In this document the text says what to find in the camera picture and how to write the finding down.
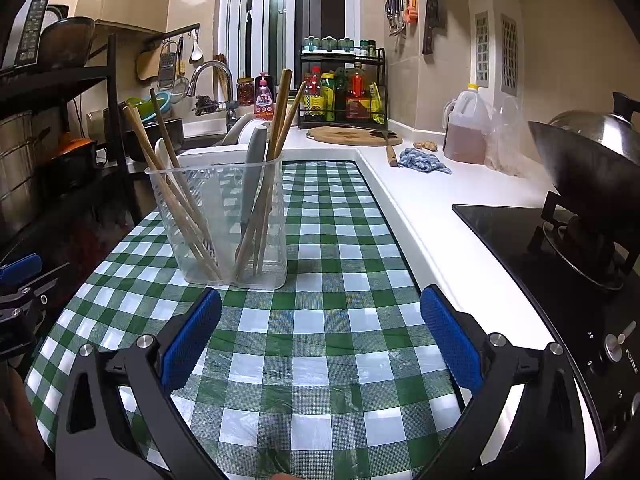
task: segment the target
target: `microwave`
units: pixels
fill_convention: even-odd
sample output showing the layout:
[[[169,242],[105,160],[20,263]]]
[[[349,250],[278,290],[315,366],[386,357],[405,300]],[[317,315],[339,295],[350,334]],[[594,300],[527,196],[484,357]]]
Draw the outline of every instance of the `microwave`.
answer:
[[[2,72],[36,64],[40,31],[49,0],[26,0],[14,19],[2,60]]]

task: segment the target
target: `clear plastic utensil holder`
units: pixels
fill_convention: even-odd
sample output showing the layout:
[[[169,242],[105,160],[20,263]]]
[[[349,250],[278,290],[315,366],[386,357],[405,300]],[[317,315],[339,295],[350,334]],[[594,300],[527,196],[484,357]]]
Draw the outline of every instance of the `clear plastic utensil holder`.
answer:
[[[146,172],[187,282],[261,290],[284,284],[287,247],[281,158]]]

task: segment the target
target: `knife handle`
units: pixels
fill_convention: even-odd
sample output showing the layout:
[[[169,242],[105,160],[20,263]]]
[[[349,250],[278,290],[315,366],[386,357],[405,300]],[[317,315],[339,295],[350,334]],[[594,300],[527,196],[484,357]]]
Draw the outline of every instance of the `knife handle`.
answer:
[[[389,165],[392,168],[396,168],[398,166],[398,160],[396,159],[396,152],[394,151],[394,147],[389,144],[386,146],[386,160],[389,161]]]

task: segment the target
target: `white countertop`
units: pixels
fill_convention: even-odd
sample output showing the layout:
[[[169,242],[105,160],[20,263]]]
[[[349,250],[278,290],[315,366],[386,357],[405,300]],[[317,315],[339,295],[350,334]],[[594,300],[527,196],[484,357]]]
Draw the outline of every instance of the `white countertop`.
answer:
[[[527,178],[507,176],[485,166],[463,164],[437,153],[452,175],[392,168],[384,148],[337,146],[306,138],[292,128],[283,149],[284,160],[352,160],[362,172],[406,257],[418,286],[436,283],[453,306],[474,316],[487,333],[500,332],[516,346],[544,349],[553,341],[529,300],[500,262],[453,212],[453,204],[542,208],[553,189],[542,165],[529,159]],[[405,140],[396,154],[411,147]],[[245,151],[246,146],[203,148],[180,158],[195,162],[212,151]],[[483,461],[492,460],[510,428],[522,394],[512,388]],[[580,394],[586,435],[586,473],[599,464],[600,454],[589,412]]]

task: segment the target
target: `spice rack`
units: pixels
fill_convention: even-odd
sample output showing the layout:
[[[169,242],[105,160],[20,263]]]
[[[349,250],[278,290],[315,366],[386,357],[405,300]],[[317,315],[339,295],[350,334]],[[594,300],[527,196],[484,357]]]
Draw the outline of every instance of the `spice rack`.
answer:
[[[340,108],[334,108],[332,110],[314,110],[318,113],[318,116],[312,116],[303,105],[298,108],[298,126],[302,129],[315,128],[316,126],[358,126],[361,128],[371,128],[375,130],[386,130],[388,126],[388,90],[386,83],[386,55],[384,48],[377,48],[376,57],[369,57],[360,54],[358,47],[354,48],[355,54],[346,54],[340,51],[332,52],[308,52],[303,51],[300,55],[300,73],[310,73],[313,66],[319,66],[321,73],[334,72],[337,68],[344,68],[345,65],[353,67],[353,64],[359,62],[362,64],[363,70],[367,73],[367,76],[371,80],[367,82],[375,82],[378,86],[380,93],[380,100],[382,102],[382,111],[371,113],[369,111],[368,118],[350,119],[346,117],[347,110]],[[375,67],[374,70],[365,70],[365,67]],[[327,121],[326,113],[332,112],[335,116],[335,121]],[[373,117],[382,120],[382,122],[375,121]]]

